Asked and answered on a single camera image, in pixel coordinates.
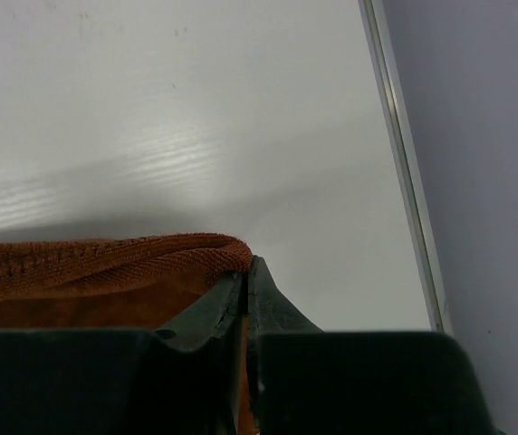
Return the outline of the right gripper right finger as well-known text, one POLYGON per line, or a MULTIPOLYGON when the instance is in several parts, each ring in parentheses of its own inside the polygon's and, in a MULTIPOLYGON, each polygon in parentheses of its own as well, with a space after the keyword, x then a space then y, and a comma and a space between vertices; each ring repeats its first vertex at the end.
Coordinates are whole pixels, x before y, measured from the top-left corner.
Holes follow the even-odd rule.
POLYGON ((494 434, 474 368, 444 333, 325 332, 277 288, 247 276, 246 373, 263 434, 494 434))

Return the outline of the brown microfibre towel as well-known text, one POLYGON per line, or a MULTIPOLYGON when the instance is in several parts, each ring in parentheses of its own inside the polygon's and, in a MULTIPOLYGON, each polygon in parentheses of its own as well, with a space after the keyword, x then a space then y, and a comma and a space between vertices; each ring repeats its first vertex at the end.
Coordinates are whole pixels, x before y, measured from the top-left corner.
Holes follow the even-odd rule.
POLYGON ((253 422, 244 387, 248 245, 218 234, 0 244, 0 330, 157 330, 230 273, 245 278, 236 433, 253 422))

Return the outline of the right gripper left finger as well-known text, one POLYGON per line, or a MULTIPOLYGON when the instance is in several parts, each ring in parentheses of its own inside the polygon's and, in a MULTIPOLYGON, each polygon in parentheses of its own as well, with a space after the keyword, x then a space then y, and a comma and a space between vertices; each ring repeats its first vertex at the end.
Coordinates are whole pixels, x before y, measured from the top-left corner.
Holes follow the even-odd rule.
POLYGON ((234 434, 245 278, 154 331, 0 330, 0 434, 234 434))

